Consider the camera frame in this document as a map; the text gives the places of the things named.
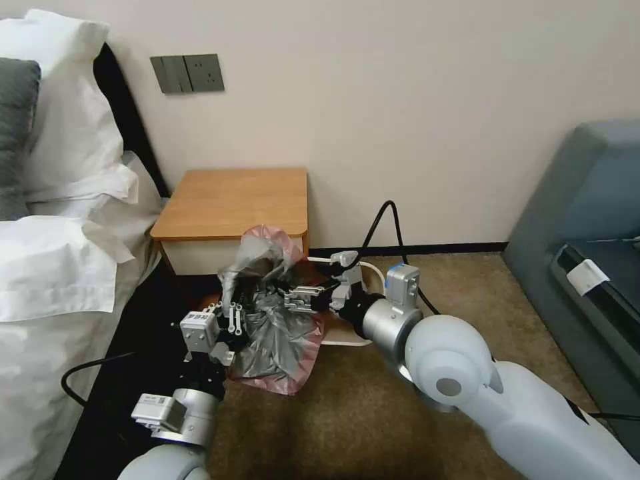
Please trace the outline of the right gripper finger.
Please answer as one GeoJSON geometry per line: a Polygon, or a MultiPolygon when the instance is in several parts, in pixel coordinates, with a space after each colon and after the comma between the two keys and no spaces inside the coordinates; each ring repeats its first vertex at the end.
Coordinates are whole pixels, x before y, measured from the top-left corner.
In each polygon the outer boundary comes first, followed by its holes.
{"type": "Polygon", "coordinates": [[[292,289],[284,294],[284,306],[296,313],[321,313],[330,303],[331,292],[326,289],[292,289]]]}
{"type": "Polygon", "coordinates": [[[318,297],[322,295],[332,296],[334,290],[341,286],[341,282],[336,279],[328,279],[319,285],[300,285],[293,290],[296,297],[318,297]]]}

